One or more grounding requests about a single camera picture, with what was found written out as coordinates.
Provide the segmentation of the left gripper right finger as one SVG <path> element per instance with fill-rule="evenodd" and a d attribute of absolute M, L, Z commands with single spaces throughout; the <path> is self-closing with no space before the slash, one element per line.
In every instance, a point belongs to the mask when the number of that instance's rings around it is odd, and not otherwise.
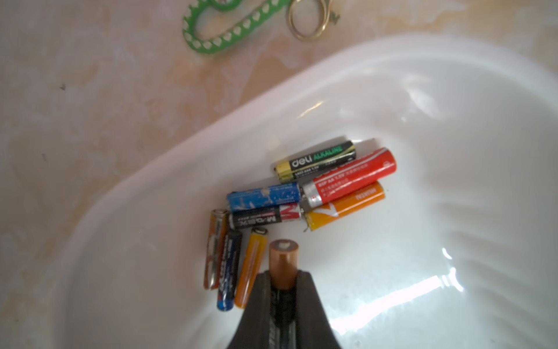
<path fill-rule="evenodd" d="M 340 349 L 323 309 L 312 275 L 299 270 L 296 278 L 296 347 Z"/>

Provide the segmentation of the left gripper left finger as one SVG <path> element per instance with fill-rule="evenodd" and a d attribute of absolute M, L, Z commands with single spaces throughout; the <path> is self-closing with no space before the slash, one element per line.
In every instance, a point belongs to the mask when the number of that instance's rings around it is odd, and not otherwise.
<path fill-rule="evenodd" d="M 257 275 L 238 328 L 228 345 L 233 348 L 273 348 L 273 287 L 268 271 Z"/>

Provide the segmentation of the black silver blue battery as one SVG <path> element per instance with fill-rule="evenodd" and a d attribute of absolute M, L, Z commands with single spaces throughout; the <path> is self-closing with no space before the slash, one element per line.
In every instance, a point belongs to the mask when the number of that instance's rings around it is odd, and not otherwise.
<path fill-rule="evenodd" d="M 229 231 L 225 236 L 217 294 L 217 309 L 222 312 L 230 311 L 234 307 L 242 238 L 241 231 Z"/>

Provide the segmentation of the black copper AA battery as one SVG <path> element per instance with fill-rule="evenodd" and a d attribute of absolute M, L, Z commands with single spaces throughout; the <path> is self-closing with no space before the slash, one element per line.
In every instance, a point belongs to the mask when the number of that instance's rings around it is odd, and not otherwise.
<path fill-rule="evenodd" d="M 270 244 L 270 348 L 296 348 L 296 278 L 299 245 L 279 239 Z"/>

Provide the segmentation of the orange silver battery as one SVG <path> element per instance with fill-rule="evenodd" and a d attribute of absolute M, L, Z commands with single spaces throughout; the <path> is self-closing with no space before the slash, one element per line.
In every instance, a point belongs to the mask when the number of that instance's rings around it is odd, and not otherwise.
<path fill-rule="evenodd" d="M 228 216 L 229 212 L 226 209 L 214 209 L 211 213 L 203 280 L 203 287 L 207 290 L 217 289 L 219 286 L 219 269 L 225 235 L 228 232 Z"/>

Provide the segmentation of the orange AA battery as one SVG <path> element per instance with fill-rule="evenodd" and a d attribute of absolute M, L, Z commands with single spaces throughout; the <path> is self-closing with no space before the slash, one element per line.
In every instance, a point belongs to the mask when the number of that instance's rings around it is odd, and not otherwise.
<path fill-rule="evenodd" d="M 244 309 L 248 304 L 255 279 L 260 272 L 264 253 L 267 248 L 267 237 L 268 230 L 266 228 L 255 227 L 251 230 L 235 294 L 234 303 L 238 308 Z"/>

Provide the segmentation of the white plastic storage tray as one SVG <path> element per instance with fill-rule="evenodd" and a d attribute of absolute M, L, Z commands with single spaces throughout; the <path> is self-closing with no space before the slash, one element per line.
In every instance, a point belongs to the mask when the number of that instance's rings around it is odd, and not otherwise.
<path fill-rule="evenodd" d="M 117 185 L 58 263 L 57 348 L 226 348 L 241 309 L 203 288 L 209 217 L 273 164 L 389 148 L 383 201 L 300 247 L 343 348 L 557 347 L 557 79 L 464 38 L 345 49 Z"/>

